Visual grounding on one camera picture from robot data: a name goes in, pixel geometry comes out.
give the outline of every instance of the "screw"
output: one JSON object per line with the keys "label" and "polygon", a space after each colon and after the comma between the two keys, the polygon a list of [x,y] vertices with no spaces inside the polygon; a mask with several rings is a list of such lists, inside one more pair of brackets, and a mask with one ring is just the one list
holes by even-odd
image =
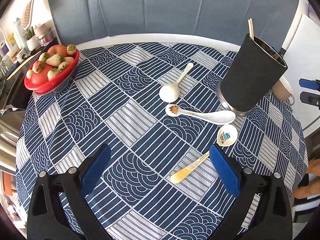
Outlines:
{"label": "screw", "polygon": [[39,173],[39,177],[44,177],[46,175],[46,172],[45,171],[41,171],[40,173]]}
{"label": "screw", "polygon": [[244,168],[244,173],[251,174],[252,170],[250,168]]}
{"label": "screw", "polygon": [[76,171],[77,171],[77,168],[76,168],[76,167],[71,167],[71,168],[68,170],[68,172],[69,172],[70,174],[74,174],[74,173],[76,173]]}
{"label": "screw", "polygon": [[277,179],[281,178],[281,175],[280,175],[279,172],[275,172],[275,173],[274,173],[274,176],[275,176]]}

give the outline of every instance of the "white strawberry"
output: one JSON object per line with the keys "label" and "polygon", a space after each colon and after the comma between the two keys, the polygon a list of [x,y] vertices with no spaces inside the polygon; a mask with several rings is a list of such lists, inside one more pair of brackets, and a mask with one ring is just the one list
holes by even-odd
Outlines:
{"label": "white strawberry", "polygon": [[61,64],[58,66],[58,70],[61,70],[61,71],[63,71],[63,70],[65,70],[67,67],[68,67],[68,62],[61,62]]}
{"label": "white strawberry", "polygon": [[28,71],[27,71],[27,74],[26,74],[26,77],[27,78],[32,78],[32,75],[34,74],[34,72],[33,72],[33,70],[32,69],[29,69]]}
{"label": "white strawberry", "polygon": [[39,61],[45,62],[49,57],[50,57],[49,54],[44,52],[40,55]]}
{"label": "white strawberry", "polygon": [[41,61],[36,61],[33,63],[32,70],[34,73],[40,73],[44,68],[44,63]]}
{"label": "white strawberry", "polygon": [[48,79],[49,81],[54,79],[56,76],[58,76],[61,73],[60,70],[58,70],[57,68],[53,68],[51,70],[48,71]]}
{"label": "white strawberry", "polygon": [[76,46],[73,44],[70,44],[67,47],[67,54],[71,56],[76,53],[76,50],[77,50]]}
{"label": "white strawberry", "polygon": [[68,64],[70,65],[73,62],[73,57],[65,57],[64,61],[68,62]]}
{"label": "white strawberry", "polygon": [[59,54],[55,54],[52,57],[49,57],[46,60],[46,63],[50,66],[58,67],[61,64],[61,56]]}

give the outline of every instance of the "black cup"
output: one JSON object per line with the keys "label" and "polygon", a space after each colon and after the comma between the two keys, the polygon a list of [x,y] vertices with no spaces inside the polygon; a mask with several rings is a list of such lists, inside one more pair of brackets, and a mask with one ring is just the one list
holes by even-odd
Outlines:
{"label": "black cup", "polygon": [[217,84],[219,101],[237,116],[246,116],[287,69],[272,47],[247,34],[226,76]]}

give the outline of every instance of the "yellow spoon handle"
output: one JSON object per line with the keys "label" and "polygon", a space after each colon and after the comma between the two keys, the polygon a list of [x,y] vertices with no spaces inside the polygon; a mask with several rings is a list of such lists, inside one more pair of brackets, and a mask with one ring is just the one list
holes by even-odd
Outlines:
{"label": "yellow spoon handle", "polygon": [[189,164],[187,167],[184,167],[180,171],[177,171],[176,173],[172,174],[172,176],[170,177],[170,181],[173,184],[177,184],[181,182],[208,157],[209,157],[209,151],[207,151],[204,155],[202,155],[199,159],[195,160],[193,163]]}

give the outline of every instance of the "red basket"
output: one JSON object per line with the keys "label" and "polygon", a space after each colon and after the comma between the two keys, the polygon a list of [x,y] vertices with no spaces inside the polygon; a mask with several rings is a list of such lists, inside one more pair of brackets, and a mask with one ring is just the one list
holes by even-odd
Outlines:
{"label": "red basket", "polygon": [[60,85],[74,70],[76,67],[78,60],[79,60],[79,51],[77,50],[76,53],[73,56],[74,60],[73,62],[63,71],[61,72],[58,76],[56,76],[54,79],[43,83],[41,85],[34,85],[31,81],[31,79],[24,77],[24,85],[26,89],[29,90],[35,90],[38,94],[44,94],[46,92],[49,92],[56,88],[58,85]]}

